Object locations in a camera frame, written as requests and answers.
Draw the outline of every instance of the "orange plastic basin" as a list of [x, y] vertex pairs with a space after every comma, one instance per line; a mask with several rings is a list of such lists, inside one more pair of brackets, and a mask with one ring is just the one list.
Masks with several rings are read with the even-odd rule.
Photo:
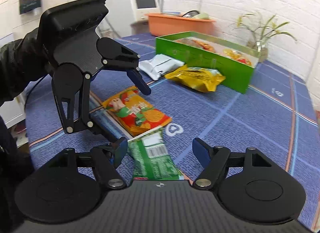
[[163, 15], [161, 13], [148, 13], [149, 30], [154, 36], [164, 36], [179, 32], [195, 31], [213, 35], [213, 22], [215, 20], [199, 20]]

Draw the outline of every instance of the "green snack bag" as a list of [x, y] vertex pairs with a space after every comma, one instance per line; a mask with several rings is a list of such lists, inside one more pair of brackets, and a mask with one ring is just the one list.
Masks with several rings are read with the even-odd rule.
[[128, 153], [134, 159], [134, 180], [184, 180], [174, 165], [158, 126], [128, 140]]

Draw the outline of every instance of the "green box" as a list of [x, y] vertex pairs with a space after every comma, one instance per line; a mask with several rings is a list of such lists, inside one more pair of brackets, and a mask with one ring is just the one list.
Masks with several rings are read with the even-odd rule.
[[[251, 67], [238, 61], [234, 61], [228, 57], [174, 41], [187, 37], [195, 37], [202, 40], [207, 40], [209, 42], [220, 44], [236, 51], [246, 53], [256, 58], [256, 62], [252, 62]], [[223, 85], [243, 94], [245, 94], [248, 89], [251, 76], [259, 58], [258, 51], [193, 31], [157, 37], [156, 54], [171, 56], [175, 59], [185, 62], [189, 67], [217, 69], [226, 77], [226, 79], [222, 82]]]

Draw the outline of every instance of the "barcode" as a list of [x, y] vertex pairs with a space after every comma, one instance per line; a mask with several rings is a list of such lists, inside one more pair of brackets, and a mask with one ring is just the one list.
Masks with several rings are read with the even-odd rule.
[[168, 155], [167, 148], [164, 144], [158, 144], [155, 146], [146, 147], [146, 151], [150, 159], [159, 157], [159, 156]]

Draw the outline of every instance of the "yellow snack bag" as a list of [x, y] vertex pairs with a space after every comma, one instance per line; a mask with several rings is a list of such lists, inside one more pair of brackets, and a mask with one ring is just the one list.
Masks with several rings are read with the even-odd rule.
[[110, 97], [102, 105], [133, 136], [171, 122], [171, 117], [154, 108], [138, 92], [135, 86], [129, 87]]
[[164, 75], [164, 77], [204, 93], [215, 91], [217, 85], [226, 79], [216, 69], [189, 68], [187, 65]]
[[235, 61], [238, 61], [238, 62], [241, 62], [243, 64], [246, 64], [246, 65], [249, 65], [249, 66], [252, 66], [251, 64], [251, 61], [248, 60], [248, 59], [245, 59], [243, 56], [242, 56], [242, 53], [238, 52], [238, 51], [234, 51], [232, 49], [229, 49], [229, 48], [225, 48], [223, 50], [223, 52], [229, 56], [231, 59], [235, 60]]

